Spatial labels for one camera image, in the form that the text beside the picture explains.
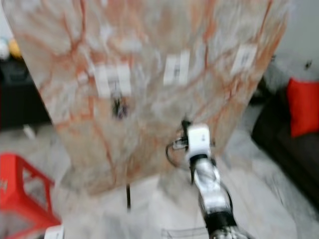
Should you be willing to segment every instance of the yellow ball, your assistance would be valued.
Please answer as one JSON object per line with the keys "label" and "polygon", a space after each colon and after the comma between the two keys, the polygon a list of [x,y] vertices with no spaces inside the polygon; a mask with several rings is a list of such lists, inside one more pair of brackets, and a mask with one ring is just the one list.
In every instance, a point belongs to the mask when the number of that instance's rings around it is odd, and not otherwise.
{"label": "yellow ball", "polygon": [[20,48],[19,48],[19,46],[18,46],[18,44],[17,44],[15,39],[12,39],[9,42],[9,50],[10,50],[11,55],[14,58],[22,58],[22,55],[21,55],[21,52],[20,52]]}

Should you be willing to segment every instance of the white label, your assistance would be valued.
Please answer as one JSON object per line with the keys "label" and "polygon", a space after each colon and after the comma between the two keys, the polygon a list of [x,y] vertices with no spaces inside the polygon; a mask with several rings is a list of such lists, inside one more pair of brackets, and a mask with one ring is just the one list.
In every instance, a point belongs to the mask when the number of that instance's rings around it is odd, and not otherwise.
{"label": "white label", "polygon": [[163,83],[164,85],[185,85],[188,78],[189,51],[180,55],[168,55]]}
{"label": "white label", "polygon": [[237,51],[237,55],[231,69],[231,74],[248,70],[251,68],[257,52],[257,46],[253,44],[241,45]]}
{"label": "white label", "polygon": [[95,67],[94,76],[99,97],[109,98],[113,94],[130,96],[132,93],[128,64],[98,65]]}
{"label": "white label", "polygon": [[45,231],[44,239],[64,239],[64,227],[50,227]]}

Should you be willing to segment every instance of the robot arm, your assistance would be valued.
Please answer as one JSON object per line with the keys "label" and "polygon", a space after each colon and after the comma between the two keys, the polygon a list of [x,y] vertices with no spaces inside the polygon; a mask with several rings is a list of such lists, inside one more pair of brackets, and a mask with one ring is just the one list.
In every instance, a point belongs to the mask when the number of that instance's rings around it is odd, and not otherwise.
{"label": "robot arm", "polygon": [[206,223],[209,238],[252,239],[241,231],[234,219],[233,206],[227,189],[220,181],[220,174],[211,155],[209,128],[205,124],[192,125],[182,121],[183,135],[174,141],[173,150],[185,149],[185,159],[190,165],[192,182],[199,190],[199,206]]}

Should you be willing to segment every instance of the marble slab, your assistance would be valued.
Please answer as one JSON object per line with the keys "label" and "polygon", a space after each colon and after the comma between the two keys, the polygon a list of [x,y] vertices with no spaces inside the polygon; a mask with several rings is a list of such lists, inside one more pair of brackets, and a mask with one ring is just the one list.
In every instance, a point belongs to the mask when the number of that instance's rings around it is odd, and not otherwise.
{"label": "marble slab", "polygon": [[[164,147],[185,115],[208,123],[222,151],[284,34],[290,6],[288,0],[2,4],[71,158],[63,184],[90,194],[166,171]],[[167,58],[179,68],[173,65],[176,76],[164,81]],[[116,115],[111,80],[122,93]]]}

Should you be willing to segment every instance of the black stand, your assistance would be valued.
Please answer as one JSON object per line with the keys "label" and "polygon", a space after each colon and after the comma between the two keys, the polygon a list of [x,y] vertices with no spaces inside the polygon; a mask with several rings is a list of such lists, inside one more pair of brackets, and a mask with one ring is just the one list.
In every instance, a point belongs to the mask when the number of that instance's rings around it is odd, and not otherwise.
{"label": "black stand", "polygon": [[128,211],[129,211],[131,210],[131,189],[129,184],[126,185],[126,199],[128,202]]}

